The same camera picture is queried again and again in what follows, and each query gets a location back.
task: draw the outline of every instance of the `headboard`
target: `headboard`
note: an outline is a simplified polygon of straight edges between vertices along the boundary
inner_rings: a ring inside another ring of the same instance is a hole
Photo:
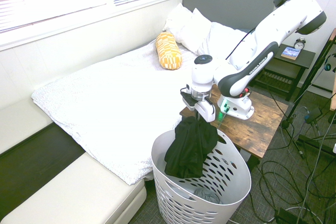
[[[183,0],[182,4],[234,29],[252,29],[274,10],[273,0]]]

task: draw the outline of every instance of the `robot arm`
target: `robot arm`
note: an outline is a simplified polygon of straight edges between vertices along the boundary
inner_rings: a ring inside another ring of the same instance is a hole
[[[249,98],[244,97],[248,83],[273,58],[279,45],[289,35],[294,32],[310,34],[319,29],[327,18],[315,0],[274,0],[274,4],[276,9],[246,37],[245,40],[252,39],[254,43],[248,43],[248,46],[242,43],[220,65],[211,56],[196,58],[188,93],[197,101],[195,109],[205,120],[215,119],[212,104],[207,104],[213,83],[222,94],[218,106],[223,112],[241,119],[249,118],[253,107]]]

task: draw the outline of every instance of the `patterned bolster pillow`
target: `patterned bolster pillow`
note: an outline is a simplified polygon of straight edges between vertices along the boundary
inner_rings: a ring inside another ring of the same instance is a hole
[[[175,70],[182,64],[181,52],[178,49],[174,35],[171,33],[160,33],[156,38],[156,49],[159,61],[163,68]]]

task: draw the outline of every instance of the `small book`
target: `small book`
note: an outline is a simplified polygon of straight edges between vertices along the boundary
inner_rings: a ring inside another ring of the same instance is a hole
[[[300,49],[286,47],[285,50],[282,52],[281,56],[287,59],[296,60],[300,51]]]

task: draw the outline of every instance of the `floor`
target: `floor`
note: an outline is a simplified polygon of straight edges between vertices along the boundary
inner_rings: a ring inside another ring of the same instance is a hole
[[[252,88],[252,91],[271,97],[267,90],[256,86]],[[293,99],[286,102],[284,97],[276,94],[273,96],[277,101],[289,105],[286,112],[289,114]],[[307,137],[317,136],[317,130],[305,123],[304,117],[307,115],[307,110],[311,111],[317,106],[322,108],[325,105],[322,112],[327,114],[318,121],[320,134],[324,136],[329,128],[328,117],[331,115],[329,104],[328,99],[306,92],[295,110],[293,127],[288,128],[288,133],[294,136],[294,140],[297,139],[298,133]],[[301,217],[307,223],[336,223],[335,156],[323,152],[319,155],[313,180],[307,190],[306,184],[316,165],[319,150],[307,145],[299,146],[306,156],[301,158],[293,141],[290,142],[288,133],[281,127],[278,128],[261,163],[251,171],[250,196],[244,199],[231,216],[231,221],[227,223],[250,224],[269,221],[276,223],[274,216],[280,208],[287,209],[288,212],[298,216],[303,202],[305,208],[310,209],[310,211],[302,209],[301,212]],[[336,126],[331,125],[328,135],[335,133]],[[324,140],[324,144],[330,147],[335,143],[335,139]],[[147,199],[129,224],[165,223],[157,205],[154,181],[148,181],[145,184],[148,193]]]

